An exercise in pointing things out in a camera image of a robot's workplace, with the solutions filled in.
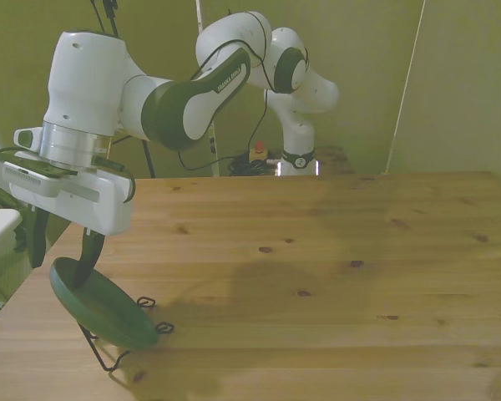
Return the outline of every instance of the green wall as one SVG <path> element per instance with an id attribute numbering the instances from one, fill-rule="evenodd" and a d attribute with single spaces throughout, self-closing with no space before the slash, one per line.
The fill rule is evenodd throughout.
<path id="1" fill-rule="evenodd" d="M 103 14 L 102 1 L 96 0 Z M 189 79 L 196 70 L 198 34 L 195 0 L 119 0 L 120 36 L 134 61 L 147 74 Z M 40 126 L 48 106 L 48 74 L 53 50 L 63 30 L 99 23 L 89 0 L 0 0 L 0 145 L 13 144 L 13 131 Z M 190 173 L 174 152 L 149 144 L 159 177 L 211 175 Z M 185 153 L 189 165 L 209 161 L 207 139 Z M 111 158 L 126 164 L 134 176 L 149 176 L 139 140 L 116 145 Z"/>
<path id="2" fill-rule="evenodd" d="M 427 1 L 391 172 L 501 176 L 501 0 Z"/>
<path id="3" fill-rule="evenodd" d="M 202 0 L 205 25 L 229 9 L 258 11 L 273 28 L 294 28 L 315 70 L 337 83 L 330 114 L 312 115 L 317 145 L 338 145 L 357 172 L 379 173 L 387 156 L 412 53 L 422 0 Z M 245 149 L 264 107 L 262 90 L 246 85 L 215 119 L 221 155 Z M 281 126 L 270 110 L 256 135 L 281 147 Z"/>

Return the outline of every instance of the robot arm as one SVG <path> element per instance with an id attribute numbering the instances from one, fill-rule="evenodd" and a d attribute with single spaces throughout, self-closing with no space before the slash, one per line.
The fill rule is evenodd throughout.
<path id="1" fill-rule="evenodd" d="M 274 90 L 268 90 L 271 88 L 260 71 L 252 71 L 249 83 L 266 90 L 266 102 L 281 122 L 284 151 L 279 170 L 283 175 L 313 175 L 315 130 L 303 114 L 331 111 L 339 99 L 338 88 L 311 67 L 304 43 L 292 29 L 278 28 L 272 32 L 266 60 L 266 65 L 273 66 L 268 75 L 275 77 Z"/>
<path id="2" fill-rule="evenodd" d="M 15 144 L 29 150 L 16 155 L 22 159 L 0 156 L 13 195 L 34 210 L 104 235 L 126 230 L 133 181 L 97 163 L 108 157 L 115 130 L 158 140 L 172 150 L 189 147 L 251 70 L 261 66 L 264 37 L 270 40 L 271 28 L 258 13 L 223 18 L 197 43 L 201 63 L 213 53 L 203 74 L 177 82 L 145 75 L 118 38 L 63 33 L 53 57 L 43 126 L 15 133 Z"/>

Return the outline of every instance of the green plate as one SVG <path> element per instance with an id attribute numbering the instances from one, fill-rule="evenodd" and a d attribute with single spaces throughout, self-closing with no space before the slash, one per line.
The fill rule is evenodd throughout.
<path id="1" fill-rule="evenodd" d="M 93 270 L 73 287 L 78 261 L 59 257 L 50 270 L 52 289 L 65 309 L 92 334 L 127 349 L 154 346 L 158 333 L 143 309 L 103 274 Z"/>

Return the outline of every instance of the wire stand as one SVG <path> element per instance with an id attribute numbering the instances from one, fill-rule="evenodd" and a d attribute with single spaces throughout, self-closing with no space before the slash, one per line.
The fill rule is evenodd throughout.
<path id="1" fill-rule="evenodd" d="M 148 309 L 150 309 L 156 305 L 156 301 L 152 298 L 149 298 L 149 297 L 139 297 L 138 300 L 136 301 L 136 303 L 140 307 L 144 307 L 144 308 L 148 308 Z M 104 360 L 102 359 L 102 357 L 100 356 L 99 350 L 94 345 L 94 340 L 98 340 L 99 337 L 93 335 L 87 328 L 82 326 L 80 323 L 78 323 L 78 325 L 80 326 L 80 329 L 82 330 L 82 334 L 85 336 L 85 339 L 87 340 L 89 346 L 91 347 L 91 350 L 93 351 L 94 356 L 97 357 L 97 360 L 99 361 L 100 366 L 102 367 L 102 369 L 105 372 L 111 373 L 111 372 L 117 370 L 119 368 L 120 361 L 126 355 L 128 355 L 129 353 L 132 352 L 130 350 L 124 351 L 123 353 L 121 353 L 117 357 L 117 360 L 115 361 L 115 364 L 113 366 L 107 366 L 104 363 Z M 171 324 L 171 323 L 167 323 L 167 322 L 159 322 L 158 324 L 156 324 L 155 328 L 156 328 L 156 332 L 158 334 L 171 334 L 175 330 L 175 325 Z"/>

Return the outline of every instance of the wooden table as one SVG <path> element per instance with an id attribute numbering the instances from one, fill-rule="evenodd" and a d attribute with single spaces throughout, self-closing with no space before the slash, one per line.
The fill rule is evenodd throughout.
<path id="1" fill-rule="evenodd" d="M 501 401 L 492 175 L 143 180 L 135 202 L 98 269 L 175 332 L 100 368 L 48 281 L 72 225 L 0 313 L 0 401 Z"/>

